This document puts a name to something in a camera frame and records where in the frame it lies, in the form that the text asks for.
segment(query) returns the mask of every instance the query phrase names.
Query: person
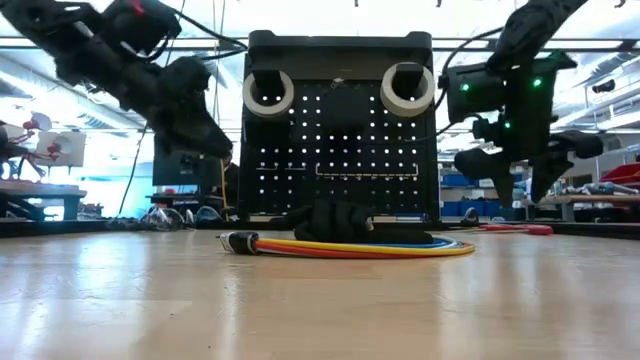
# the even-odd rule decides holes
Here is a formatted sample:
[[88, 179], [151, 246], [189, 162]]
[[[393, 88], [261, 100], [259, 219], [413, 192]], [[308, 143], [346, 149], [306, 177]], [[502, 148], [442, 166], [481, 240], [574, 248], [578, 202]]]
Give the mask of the person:
[[224, 158], [224, 182], [225, 195], [227, 196], [227, 206], [237, 207], [238, 203], [238, 177], [240, 176], [240, 167], [233, 163], [233, 155]]

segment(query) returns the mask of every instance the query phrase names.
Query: blue bin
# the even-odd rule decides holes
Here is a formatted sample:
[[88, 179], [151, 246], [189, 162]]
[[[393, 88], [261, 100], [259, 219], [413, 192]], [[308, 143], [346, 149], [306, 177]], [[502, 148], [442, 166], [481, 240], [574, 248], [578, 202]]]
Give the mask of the blue bin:
[[442, 177], [442, 185], [445, 186], [469, 186], [473, 185], [464, 175], [450, 174]]
[[460, 201], [460, 216], [464, 216], [469, 208], [476, 209], [478, 216], [485, 216], [484, 201]]
[[441, 216], [460, 216], [460, 203], [457, 201], [445, 201], [440, 211]]
[[500, 201], [489, 200], [484, 202], [484, 215], [489, 217], [500, 216]]

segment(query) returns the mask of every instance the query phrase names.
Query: wooden table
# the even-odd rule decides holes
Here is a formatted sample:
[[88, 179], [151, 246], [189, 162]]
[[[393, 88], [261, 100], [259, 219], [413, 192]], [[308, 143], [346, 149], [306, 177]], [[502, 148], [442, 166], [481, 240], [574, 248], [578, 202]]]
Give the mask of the wooden table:
[[640, 349], [638, 241], [459, 234], [475, 253], [370, 261], [228, 255], [217, 234], [0, 240], [0, 353], [631, 360]]
[[534, 204], [528, 199], [522, 200], [522, 205], [526, 206], [527, 220], [534, 220], [533, 212], [536, 206], [557, 205], [562, 213], [562, 220], [575, 222], [574, 204], [594, 204], [594, 203], [620, 203], [635, 205], [640, 204], [640, 195], [559, 195], [545, 196], [538, 204]]
[[[0, 193], [19, 199], [62, 199], [64, 201], [64, 220], [78, 218], [80, 199], [87, 192], [76, 185], [35, 184], [27, 181], [0, 180]], [[7, 204], [0, 201], [0, 217], [5, 217]]]

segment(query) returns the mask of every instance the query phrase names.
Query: black pegboard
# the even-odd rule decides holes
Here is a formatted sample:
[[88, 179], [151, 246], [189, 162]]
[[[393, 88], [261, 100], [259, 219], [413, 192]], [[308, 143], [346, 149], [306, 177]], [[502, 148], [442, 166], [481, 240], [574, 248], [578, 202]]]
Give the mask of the black pegboard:
[[[380, 80], [395, 63], [432, 70], [430, 36], [321, 37], [304, 46], [309, 38], [269, 34], [250, 35], [245, 77], [252, 66], [269, 64], [291, 77], [295, 100], [279, 119], [243, 109], [241, 212], [281, 214], [320, 197], [367, 204], [377, 214], [439, 219], [435, 138], [403, 143], [435, 134], [433, 107], [403, 119], [389, 113], [379, 95]], [[355, 114], [362, 126], [326, 126], [336, 118], [348, 122], [342, 113]]]

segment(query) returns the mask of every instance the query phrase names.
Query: red light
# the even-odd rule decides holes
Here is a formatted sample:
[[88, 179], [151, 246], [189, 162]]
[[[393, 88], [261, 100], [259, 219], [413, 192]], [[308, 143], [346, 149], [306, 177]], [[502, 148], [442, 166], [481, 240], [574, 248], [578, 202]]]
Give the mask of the red light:
[[135, 12], [136, 15], [138, 16], [144, 15], [144, 8], [142, 7], [140, 0], [132, 0], [131, 6], [133, 7], [133, 11]]

